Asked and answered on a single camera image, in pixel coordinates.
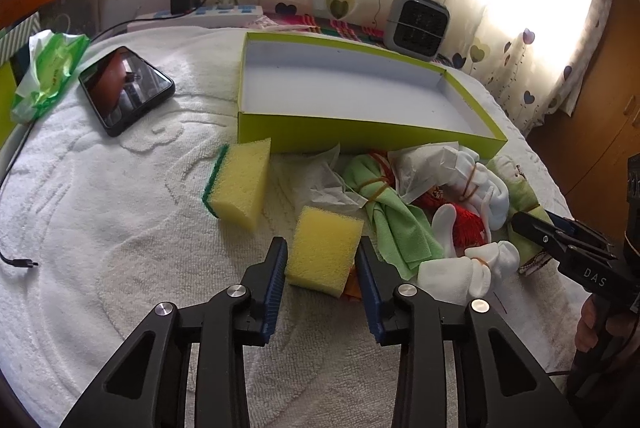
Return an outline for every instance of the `phone screen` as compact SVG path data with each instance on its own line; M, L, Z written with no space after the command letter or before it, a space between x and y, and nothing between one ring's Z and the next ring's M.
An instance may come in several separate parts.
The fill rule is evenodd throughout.
M107 127L126 120L173 83L126 47L98 60L79 79Z

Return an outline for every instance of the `green rolled cloth with rubber band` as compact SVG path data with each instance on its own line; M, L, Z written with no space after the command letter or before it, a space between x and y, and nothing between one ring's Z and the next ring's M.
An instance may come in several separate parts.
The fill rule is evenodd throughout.
M407 205L390 186L374 155L354 157L342 174L344 182L368 200L364 208L378 239L382 258L393 264L400 277L409 280L424 261L442 258L424 212Z
M551 217L538 202L538 197L527 178L521 172L520 167L506 155L497 155L486 167L504 181L509 191L509 212L507 215L506 230L509 242L518 248L520 254L520 267L536 263L535 257L541 254L543 249L536 243L517 234L511 228L511 218L515 212L527 212L541 221L552 224Z

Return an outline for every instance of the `open cardboard box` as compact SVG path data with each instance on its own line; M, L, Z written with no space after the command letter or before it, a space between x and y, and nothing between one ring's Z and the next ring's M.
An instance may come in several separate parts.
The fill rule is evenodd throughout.
M238 142L272 152L398 150L457 141L483 159L507 138L444 67L322 36L246 34Z

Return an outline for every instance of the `smartphone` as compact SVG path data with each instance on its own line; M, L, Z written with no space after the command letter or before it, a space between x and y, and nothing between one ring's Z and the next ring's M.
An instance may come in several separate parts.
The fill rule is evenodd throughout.
M124 46L82 71L79 80L112 137L175 93L169 76Z

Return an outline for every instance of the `human hand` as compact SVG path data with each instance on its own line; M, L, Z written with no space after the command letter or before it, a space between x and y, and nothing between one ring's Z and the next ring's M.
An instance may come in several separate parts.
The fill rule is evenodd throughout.
M636 319L636 315L631 311L612 316L607 320L607 332L612 336L623 338L626 341L636 325ZM580 352L588 352L588 350L595 347L598 343L598 334L593 329L595 322L596 308L593 304L592 295L588 297L582 306L580 321L578 321L575 333L575 348L580 350ZM638 347L640 347L640 329L636 326L636 332L634 332L633 337L620 354L616 356L607 370L617 370L624 366L629 357L638 350Z

